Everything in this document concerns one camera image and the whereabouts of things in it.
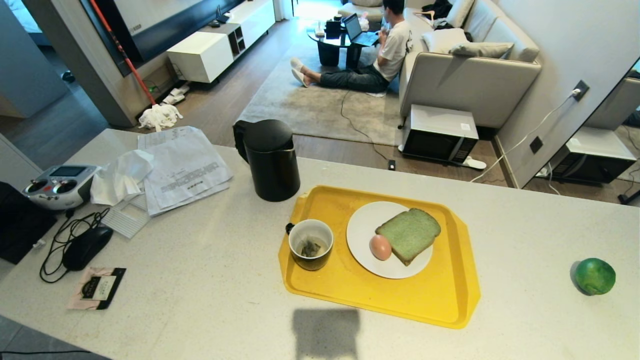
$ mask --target egg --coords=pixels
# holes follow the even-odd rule
[[[376,235],[371,238],[369,249],[373,256],[382,261],[391,257],[391,244],[389,240],[382,235]]]

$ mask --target bread slice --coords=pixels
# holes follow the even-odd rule
[[[440,224],[423,210],[409,209],[378,227],[376,234],[386,237],[391,251],[409,266],[440,235]]]

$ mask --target microwave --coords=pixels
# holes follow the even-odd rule
[[[398,149],[403,155],[462,164],[477,141],[471,113],[411,105]]]
[[[551,159],[554,179],[610,183],[636,157],[613,130],[582,127]]]

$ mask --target man's foot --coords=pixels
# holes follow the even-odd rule
[[[302,64],[302,61],[300,61],[300,59],[291,58],[291,60],[289,62],[291,63],[291,68],[292,69],[294,69],[297,72],[302,72],[302,67],[304,65]]]
[[[293,74],[294,78],[296,78],[296,80],[298,80],[305,88],[309,87],[309,83],[305,81],[306,76],[303,73],[296,69],[291,69],[291,74]]]

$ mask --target computer mouse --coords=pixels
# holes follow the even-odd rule
[[[113,235],[113,230],[108,227],[94,227],[71,240],[64,255],[62,265],[67,270],[80,271],[107,245]]]

